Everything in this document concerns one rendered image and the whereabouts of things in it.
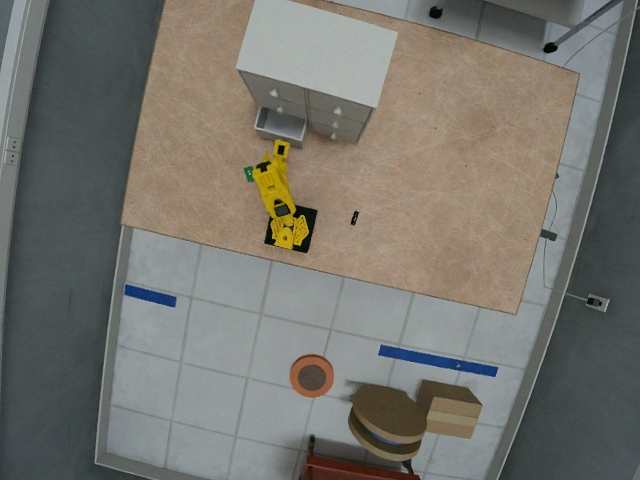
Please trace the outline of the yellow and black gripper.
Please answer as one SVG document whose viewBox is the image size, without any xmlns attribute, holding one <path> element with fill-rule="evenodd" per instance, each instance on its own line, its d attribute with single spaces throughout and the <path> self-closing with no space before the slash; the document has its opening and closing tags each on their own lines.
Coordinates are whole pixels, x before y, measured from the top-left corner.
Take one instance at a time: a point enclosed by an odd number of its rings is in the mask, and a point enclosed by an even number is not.
<svg viewBox="0 0 640 480">
<path fill-rule="evenodd" d="M 277 160 L 277 162 L 278 162 L 278 164 L 279 164 L 279 166 L 280 166 L 280 168 L 282 170 L 282 173 L 284 175 L 286 175 L 286 173 L 287 173 L 287 169 L 286 169 L 287 168 L 287 163 L 284 162 L 284 158 L 287 158 L 289 145 L 290 145 L 290 143 L 283 142 L 283 141 L 280 141 L 280 140 L 275 140 L 274 150 L 273 150 L 273 154 L 272 154 L 272 155 L 275 156 L 274 160 Z M 262 163 L 266 162 L 266 161 L 270 161 L 270 162 L 272 161 L 272 160 L 269 159 L 269 151 L 266 151 Z"/>
</svg>

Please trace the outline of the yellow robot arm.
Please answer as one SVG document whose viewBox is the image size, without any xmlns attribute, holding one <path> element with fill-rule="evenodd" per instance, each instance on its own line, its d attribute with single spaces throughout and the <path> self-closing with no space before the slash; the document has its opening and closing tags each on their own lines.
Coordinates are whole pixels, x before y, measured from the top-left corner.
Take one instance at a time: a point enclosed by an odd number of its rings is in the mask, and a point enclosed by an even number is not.
<svg viewBox="0 0 640 480">
<path fill-rule="evenodd" d="M 301 246 L 302 240 L 309 233 L 308 226 L 304 215 L 301 215 L 298 219 L 293 217 L 296 208 L 289 193 L 290 188 L 287 178 L 282 173 L 277 160 L 257 164 L 257 167 L 253 169 L 252 175 L 260 189 L 266 211 L 273 218 L 271 228 L 273 232 L 272 239 L 276 239 L 275 244 L 290 248 L 293 244 Z M 281 199 L 283 203 L 274 205 L 275 199 Z"/>
</svg>

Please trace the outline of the green 9v battery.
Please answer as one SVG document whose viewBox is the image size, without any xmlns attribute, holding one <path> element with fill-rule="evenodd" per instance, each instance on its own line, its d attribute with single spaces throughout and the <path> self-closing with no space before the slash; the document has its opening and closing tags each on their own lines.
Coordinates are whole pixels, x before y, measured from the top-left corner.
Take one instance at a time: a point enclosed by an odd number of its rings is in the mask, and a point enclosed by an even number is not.
<svg viewBox="0 0 640 480">
<path fill-rule="evenodd" d="M 244 169 L 244 172 L 245 172 L 245 175 L 246 175 L 246 178 L 247 178 L 248 182 L 251 183 L 252 181 L 255 181 L 255 179 L 253 178 L 253 175 L 252 175 L 253 167 L 252 166 L 248 166 L 248 167 L 245 167 L 243 169 Z"/>
</svg>

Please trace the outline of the grey chest of drawers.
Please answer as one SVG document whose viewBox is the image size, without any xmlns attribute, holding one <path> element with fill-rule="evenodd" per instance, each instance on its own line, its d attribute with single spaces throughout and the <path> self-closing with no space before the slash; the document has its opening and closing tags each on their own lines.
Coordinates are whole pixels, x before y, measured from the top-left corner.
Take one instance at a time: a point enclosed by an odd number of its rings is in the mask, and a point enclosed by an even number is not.
<svg viewBox="0 0 640 480">
<path fill-rule="evenodd" d="M 305 88 L 306 105 L 290 102 L 307 106 L 310 131 L 308 89 L 372 108 L 366 122 L 349 118 L 366 124 L 358 144 L 377 108 L 397 35 L 288 0 L 255 0 L 236 70 L 258 108 L 240 71 Z"/>
</svg>

